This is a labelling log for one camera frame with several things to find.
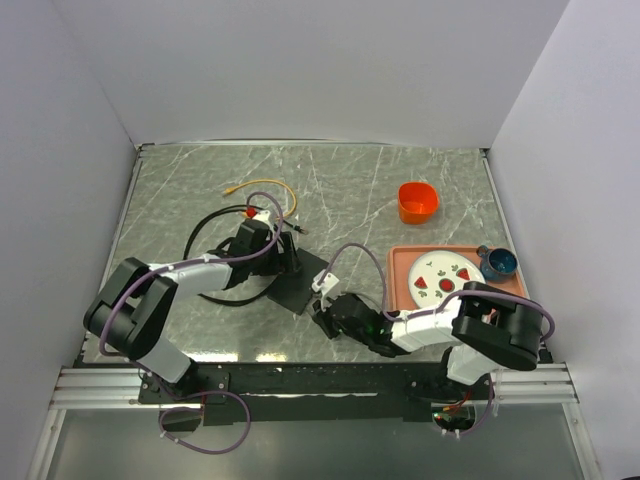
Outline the black network switch box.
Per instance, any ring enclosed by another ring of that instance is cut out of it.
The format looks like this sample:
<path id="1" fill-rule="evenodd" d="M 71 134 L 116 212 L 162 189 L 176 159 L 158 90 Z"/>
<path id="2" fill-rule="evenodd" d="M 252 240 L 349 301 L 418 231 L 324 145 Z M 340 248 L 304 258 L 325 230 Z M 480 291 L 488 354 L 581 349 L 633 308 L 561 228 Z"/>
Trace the black network switch box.
<path id="1" fill-rule="evenodd" d="M 302 248 L 298 248 L 296 253 L 300 269 L 276 278 L 267 289 L 267 298 L 296 315 L 302 315 L 314 294 L 311 288 L 314 278 L 328 266 L 328 262 Z"/>

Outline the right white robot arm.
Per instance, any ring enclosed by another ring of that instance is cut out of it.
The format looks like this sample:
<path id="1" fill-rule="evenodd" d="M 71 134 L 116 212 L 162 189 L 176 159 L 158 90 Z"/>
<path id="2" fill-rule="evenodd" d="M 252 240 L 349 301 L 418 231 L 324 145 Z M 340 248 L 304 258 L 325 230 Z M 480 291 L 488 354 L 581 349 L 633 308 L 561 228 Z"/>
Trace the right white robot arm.
<path id="1" fill-rule="evenodd" d="M 540 345 L 553 335 L 552 316 L 538 303 L 476 281 L 432 309 L 389 311 L 344 293 L 335 278 L 316 278 L 313 321 L 333 339 L 345 335 L 387 358 L 451 343 L 437 386 L 456 399 L 485 375 L 537 368 Z"/>

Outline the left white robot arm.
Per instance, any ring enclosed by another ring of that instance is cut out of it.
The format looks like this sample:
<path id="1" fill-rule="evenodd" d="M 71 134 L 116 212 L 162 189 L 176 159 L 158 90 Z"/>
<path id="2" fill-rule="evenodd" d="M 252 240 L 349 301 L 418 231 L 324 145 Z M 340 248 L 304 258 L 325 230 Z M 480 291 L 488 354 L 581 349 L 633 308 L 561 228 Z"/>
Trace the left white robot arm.
<path id="1" fill-rule="evenodd" d="M 230 290 L 251 276 L 280 276 L 300 267 L 293 236 L 265 220 L 248 219 L 219 248 L 169 264 L 121 262 L 89 306 L 85 329 L 103 355 L 121 356 L 159 376 L 174 401 L 198 389 L 195 361 L 164 336 L 172 305 L 184 298 Z"/>

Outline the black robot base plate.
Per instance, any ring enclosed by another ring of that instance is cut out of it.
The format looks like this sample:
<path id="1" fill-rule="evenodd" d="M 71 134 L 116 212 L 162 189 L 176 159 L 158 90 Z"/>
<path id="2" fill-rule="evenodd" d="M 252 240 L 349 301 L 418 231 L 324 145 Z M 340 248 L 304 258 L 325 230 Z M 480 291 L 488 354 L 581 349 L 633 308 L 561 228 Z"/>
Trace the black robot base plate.
<path id="1" fill-rule="evenodd" d="M 201 407 L 207 426 L 251 419 L 429 422 L 436 405 L 488 399 L 488 376 L 470 386 L 449 380 L 437 362 L 202 363 L 170 384 L 146 377 L 142 405 Z"/>

